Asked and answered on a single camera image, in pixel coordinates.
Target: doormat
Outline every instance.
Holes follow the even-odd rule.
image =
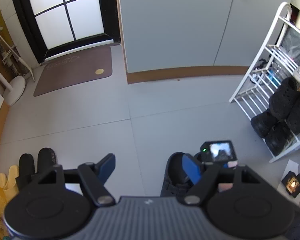
[[[112,59],[109,45],[80,50],[49,61],[33,96],[109,77],[111,74]]]

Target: camera screen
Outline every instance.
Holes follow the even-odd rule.
[[[230,161],[233,159],[229,143],[213,143],[210,145],[213,161]]]

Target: doorway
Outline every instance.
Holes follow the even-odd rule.
[[[120,42],[116,0],[13,0],[39,63],[63,52]]]

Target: shoe rack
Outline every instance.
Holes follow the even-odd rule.
[[[285,13],[285,11],[287,11],[287,14],[285,17],[283,17],[282,15]],[[242,109],[242,111],[247,115],[249,120],[269,108],[269,98],[280,85],[280,77],[273,71],[269,70],[274,59],[276,59],[277,62],[280,63],[280,67],[284,68],[286,73],[290,73],[291,76],[293,74],[293,71],[298,67],[298,65],[279,48],[286,34],[288,26],[300,33],[300,30],[290,22],[290,18],[291,6],[289,3],[284,2],[279,6],[268,34],[254,61],[250,65],[244,78],[229,100],[230,103],[236,102]],[[283,28],[281,30],[277,43],[275,45],[268,44],[277,23],[283,23]],[[267,51],[271,55],[271,57],[266,67],[258,69],[257,62],[259,61],[260,56],[264,51]],[[287,140],[282,152],[279,155],[274,156],[271,151],[269,151],[272,155],[272,158],[269,162],[273,163],[274,161],[282,158],[288,153],[294,152],[298,149],[300,149],[300,134],[296,135],[292,133],[290,139]]]

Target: door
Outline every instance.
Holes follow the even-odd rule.
[[[213,66],[232,0],[120,0],[128,73]]]
[[[106,40],[120,40],[115,0],[13,0],[38,62]]]
[[[250,66],[260,49],[277,9],[290,0],[233,0],[216,66]],[[270,44],[278,38],[277,24]]]

